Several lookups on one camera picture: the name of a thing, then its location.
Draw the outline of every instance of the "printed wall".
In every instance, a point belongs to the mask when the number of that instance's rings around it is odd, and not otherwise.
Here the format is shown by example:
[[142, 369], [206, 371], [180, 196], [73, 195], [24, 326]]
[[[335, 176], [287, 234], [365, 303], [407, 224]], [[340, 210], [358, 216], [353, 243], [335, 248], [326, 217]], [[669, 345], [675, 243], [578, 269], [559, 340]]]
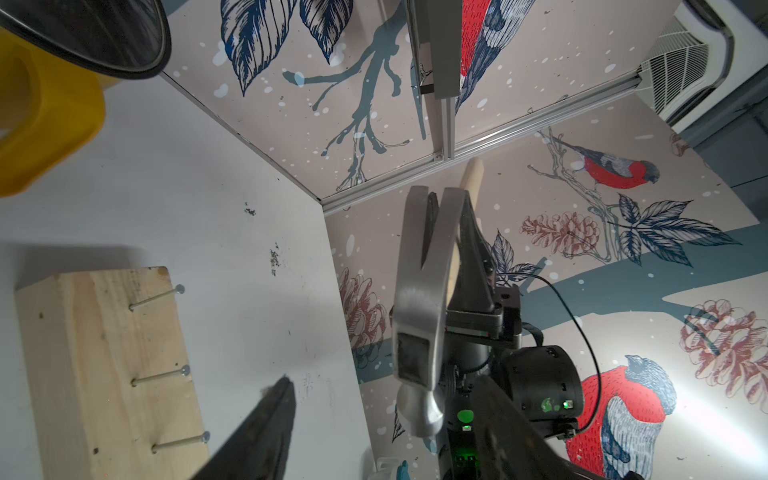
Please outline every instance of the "printed wall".
[[[318, 197], [439, 149], [399, 0], [170, 3], [166, 72]], [[634, 70], [677, 3], [466, 0], [457, 138]]]
[[[768, 230], [635, 96], [483, 157], [475, 212], [521, 287], [525, 321], [574, 360], [587, 405], [594, 365], [535, 271], [578, 316], [604, 380], [594, 425], [567, 444], [608, 478], [759, 478], [768, 468]], [[464, 166], [433, 175], [440, 195]], [[435, 444], [402, 430], [392, 377], [392, 307], [408, 188], [326, 219], [360, 395], [376, 457], [433, 478]], [[532, 345], [530, 337], [524, 344]]]

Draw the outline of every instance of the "yellow container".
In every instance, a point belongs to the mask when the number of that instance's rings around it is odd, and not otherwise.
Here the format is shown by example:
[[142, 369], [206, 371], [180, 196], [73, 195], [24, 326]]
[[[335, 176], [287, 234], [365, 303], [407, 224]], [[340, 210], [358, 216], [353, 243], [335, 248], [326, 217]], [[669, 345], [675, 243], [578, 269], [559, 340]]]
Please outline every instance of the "yellow container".
[[99, 77], [0, 28], [0, 197], [24, 191], [96, 136]]

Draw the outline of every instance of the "black round lid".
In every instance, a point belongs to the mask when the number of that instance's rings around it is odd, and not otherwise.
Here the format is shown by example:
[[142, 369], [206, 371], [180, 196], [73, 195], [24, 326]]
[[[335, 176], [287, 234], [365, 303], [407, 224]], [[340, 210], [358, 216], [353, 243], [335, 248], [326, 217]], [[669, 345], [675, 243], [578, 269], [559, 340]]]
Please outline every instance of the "black round lid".
[[170, 57], [160, 0], [0, 0], [0, 27], [111, 77], [155, 76]]

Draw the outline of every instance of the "white surface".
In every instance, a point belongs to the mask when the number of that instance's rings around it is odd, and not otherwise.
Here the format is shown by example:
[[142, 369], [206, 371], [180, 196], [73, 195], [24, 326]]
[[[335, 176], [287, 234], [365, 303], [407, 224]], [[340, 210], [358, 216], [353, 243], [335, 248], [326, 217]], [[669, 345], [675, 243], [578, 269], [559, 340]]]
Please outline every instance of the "white surface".
[[715, 90], [672, 129], [680, 133], [717, 102], [768, 65], [768, 38], [730, 0], [707, 0], [733, 34], [733, 60], [728, 75]]
[[14, 288], [163, 265], [187, 288], [177, 304], [211, 452], [287, 374], [285, 478], [363, 478], [370, 440], [320, 205], [165, 81], [105, 96], [96, 139], [0, 199], [0, 476], [41, 478]]

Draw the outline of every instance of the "nail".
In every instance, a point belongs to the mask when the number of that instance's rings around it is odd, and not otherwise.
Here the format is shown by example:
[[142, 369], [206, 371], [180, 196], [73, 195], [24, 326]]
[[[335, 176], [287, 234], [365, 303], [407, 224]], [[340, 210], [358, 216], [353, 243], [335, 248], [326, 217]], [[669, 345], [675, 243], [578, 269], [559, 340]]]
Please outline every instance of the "nail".
[[190, 366], [185, 365], [178, 370], [174, 370], [173, 372], [165, 372], [165, 373], [158, 373], [157, 375], [145, 376], [143, 379], [133, 379], [131, 380], [131, 386], [136, 386], [139, 383], [150, 382], [151, 380], [164, 379], [168, 376], [179, 376], [179, 375], [187, 376], [189, 374], [190, 374]]
[[189, 445], [192, 443], [208, 443], [210, 440], [210, 432], [203, 432], [203, 435], [196, 437], [190, 437], [188, 439], [176, 440], [175, 442], [161, 443], [152, 445], [152, 453], [157, 453], [157, 450], [172, 449], [173, 447], [181, 447], [182, 445]]
[[176, 288], [174, 288], [173, 290], [168, 290], [167, 292], [163, 292], [160, 295], [151, 296], [151, 297], [149, 297], [146, 300], [142, 300], [140, 302], [132, 303], [131, 305], [128, 306], [128, 309], [131, 312], [133, 312], [134, 308], [136, 308], [137, 306], [145, 305], [145, 304], [147, 304], [149, 302], [154, 302], [158, 298], [163, 298], [164, 296], [167, 296], [167, 295], [174, 295], [175, 293], [184, 293], [184, 285], [179, 283], [178, 285], [176, 285]]

